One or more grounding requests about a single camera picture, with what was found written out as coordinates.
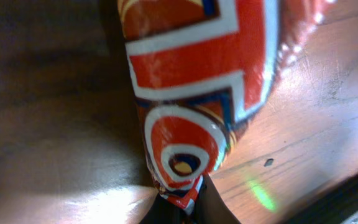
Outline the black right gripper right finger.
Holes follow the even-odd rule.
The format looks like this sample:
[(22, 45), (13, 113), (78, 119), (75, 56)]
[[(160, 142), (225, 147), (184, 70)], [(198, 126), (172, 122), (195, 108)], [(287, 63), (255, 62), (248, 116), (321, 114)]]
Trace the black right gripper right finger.
[(222, 200), (209, 175), (203, 176), (194, 216), (200, 224), (240, 224)]

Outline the orange brown candy bar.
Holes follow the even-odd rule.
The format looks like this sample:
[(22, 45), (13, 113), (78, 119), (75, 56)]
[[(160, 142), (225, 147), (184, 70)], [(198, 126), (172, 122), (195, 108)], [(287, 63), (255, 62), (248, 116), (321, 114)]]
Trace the orange brown candy bar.
[(332, 0), (118, 0), (147, 165), (192, 213)]

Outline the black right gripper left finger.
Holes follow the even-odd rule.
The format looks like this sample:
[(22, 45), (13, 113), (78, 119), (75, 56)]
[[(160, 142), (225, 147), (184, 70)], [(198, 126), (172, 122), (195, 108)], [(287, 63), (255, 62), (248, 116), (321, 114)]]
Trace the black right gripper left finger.
[(150, 210), (139, 222), (140, 224), (182, 224), (184, 221), (183, 210), (157, 195)]

